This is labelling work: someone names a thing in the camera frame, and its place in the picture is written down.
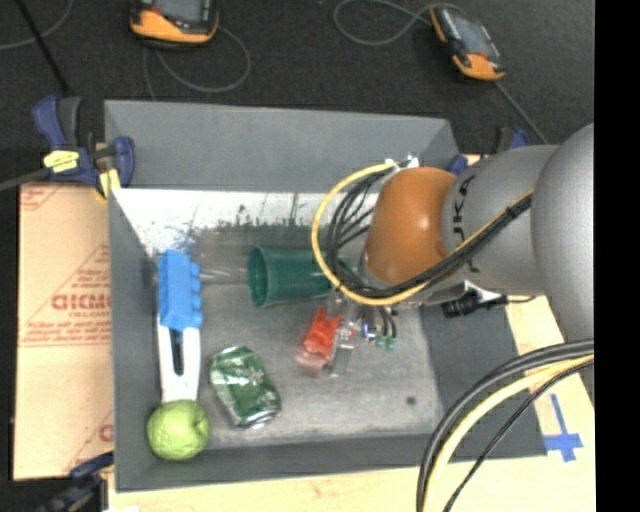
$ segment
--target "green can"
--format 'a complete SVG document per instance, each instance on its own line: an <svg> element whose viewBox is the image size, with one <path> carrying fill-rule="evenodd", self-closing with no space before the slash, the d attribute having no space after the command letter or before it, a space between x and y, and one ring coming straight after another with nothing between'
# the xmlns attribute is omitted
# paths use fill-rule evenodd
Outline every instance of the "green can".
<svg viewBox="0 0 640 512"><path fill-rule="evenodd" d="M262 427L281 410L262 359L247 347L229 347L212 357L209 383L238 428Z"/></svg>

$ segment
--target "clamp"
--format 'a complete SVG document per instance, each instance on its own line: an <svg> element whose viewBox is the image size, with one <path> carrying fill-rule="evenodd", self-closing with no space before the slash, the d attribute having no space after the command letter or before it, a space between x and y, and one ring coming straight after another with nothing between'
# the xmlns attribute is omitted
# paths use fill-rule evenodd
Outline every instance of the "clamp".
<svg viewBox="0 0 640 512"><path fill-rule="evenodd" d="M158 359L162 403L197 400L200 382L200 266L168 249L158 262Z"/></svg>
<svg viewBox="0 0 640 512"><path fill-rule="evenodd" d="M104 177L107 173L98 169L96 161L113 157L116 173L108 171L108 177L117 179L121 186L129 185L135 168L133 141L129 137L116 137L105 149L98 151L79 146L76 131L80 102L78 97L60 100L50 95L31 109L36 129L47 139L51 150L43 160L47 179L86 183L106 196L108 187Z"/></svg>
<svg viewBox="0 0 640 512"><path fill-rule="evenodd" d="M102 473L113 463L113 452L107 452L76 466L69 473L73 483L46 504L37 506L34 512L77 512L92 500L97 500L103 510L108 496Z"/></svg>

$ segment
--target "green apple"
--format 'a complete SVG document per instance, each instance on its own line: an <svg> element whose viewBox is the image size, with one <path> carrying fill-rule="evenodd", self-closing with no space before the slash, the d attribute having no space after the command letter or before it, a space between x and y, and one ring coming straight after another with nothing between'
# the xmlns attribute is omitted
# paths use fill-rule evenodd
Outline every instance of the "green apple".
<svg viewBox="0 0 640 512"><path fill-rule="evenodd" d="M153 452L167 460L188 460L209 441L209 418L194 400L173 400L155 409L147 421Z"/></svg>

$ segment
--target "green cup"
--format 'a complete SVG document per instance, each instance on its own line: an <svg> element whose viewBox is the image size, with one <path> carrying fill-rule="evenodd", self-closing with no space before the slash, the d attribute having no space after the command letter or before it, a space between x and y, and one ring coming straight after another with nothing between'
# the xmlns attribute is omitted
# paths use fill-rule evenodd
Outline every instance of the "green cup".
<svg viewBox="0 0 640 512"><path fill-rule="evenodd" d="M251 300L259 308L322 297L331 290L311 249L254 247L247 274Z"/></svg>

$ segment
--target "yellow wire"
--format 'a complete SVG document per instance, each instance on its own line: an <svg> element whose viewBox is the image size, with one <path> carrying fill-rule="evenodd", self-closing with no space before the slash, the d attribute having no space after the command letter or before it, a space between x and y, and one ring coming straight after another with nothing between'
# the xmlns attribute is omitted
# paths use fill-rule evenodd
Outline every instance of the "yellow wire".
<svg viewBox="0 0 640 512"><path fill-rule="evenodd" d="M427 481L426 485L423 510L428 512L432 512L433 510L435 510L433 508L433 502L435 499L433 489L435 488L435 483L440 478L440 474L443 472L445 466L449 462L449 459L460 444L460 441L462 441L462 438L467 434L467 432L469 432L473 425L478 422L478 420L480 420L494 407L501 404L507 398L512 397L516 393L519 393L520 391L523 391L533 385L542 385L556 375L562 373L563 371L569 370L570 368L575 368L576 366L586 363L587 361L593 360L593 358L593 355L589 355L571 359L568 361L559 361L545 368L542 368L535 373L527 375L526 377L522 377L519 380L512 382L508 386L505 386L504 388L501 388L490 395L486 400L484 400L475 409L473 409L467 416L465 416L464 419L458 424L458 426L451 432L451 435L442 446L442 450L436 457L433 465L433 471L431 472L431 477Z"/></svg>
<svg viewBox="0 0 640 512"><path fill-rule="evenodd" d="M382 172L384 170L387 170L387 169L390 169L390 168L394 167L395 165L397 165L397 164L396 163L393 163L393 164L385 163L385 164L373 165L371 167L367 167L365 169L361 169L359 171L356 171L355 173L353 173L353 174L347 176L346 178L342 179L337 185L335 185L329 191L329 193L326 196L324 196L324 198L320 202L320 206L318 206L318 209L316 210L316 214L315 214L315 216L313 218L313 222L311 223L311 249L313 250L315 259L318 262L318 265L320 266L320 269L322 270L323 274L327 277L329 282L331 284L333 284L336 288L338 288L342 293L344 293L345 296L349 297L350 299L352 299L352 300L354 300L356 302L359 302L360 304L365 304L367 306L387 306L387 305L391 305L391 304L397 304L398 302L401 302L401 301L403 301L405 299L408 299L408 298L412 297L413 295L415 295L419 291L421 291L424 288L426 288L427 286L429 286L429 284L431 284L432 280L425 281L425 282L420 283L420 284L418 284L416 286L413 286L411 288L407 288L406 290L404 290L404 291L402 291L402 292L400 292L400 293L398 293L396 295L392 295L390 297L372 298L372 297L365 297L363 295L360 295L360 294L354 292L353 290L351 290L351 289L349 289L349 288L347 288L346 286L343 285L342 281L340 281L340 279L331 271L331 269L329 268L329 265L327 265L327 262L324 259L324 256L322 255L322 251L320 250L320 242L318 240L318 233L320 231L320 222L322 220L322 215L324 214L324 211L326 210L327 206L329 205L329 202L342 189L344 189L345 187L347 187L351 183L353 183L355 181L358 181L361 178L364 178L365 176L369 176L370 174L374 174L374 173L377 173L377 172ZM533 189L531 189L528 192L526 192L525 194L523 194L520 198L518 198L512 204L516 204L517 202L521 201L526 196L531 195L531 194L533 194ZM453 252L451 252L451 254L449 254L448 257L452 257L452 256L456 255L467 244L471 243L498 216L499 215L497 215L496 217L491 219L484 226L482 226L482 228L480 228L478 231L473 233L469 238L467 238L464 242L462 242L458 247L456 247L456 249Z"/></svg>

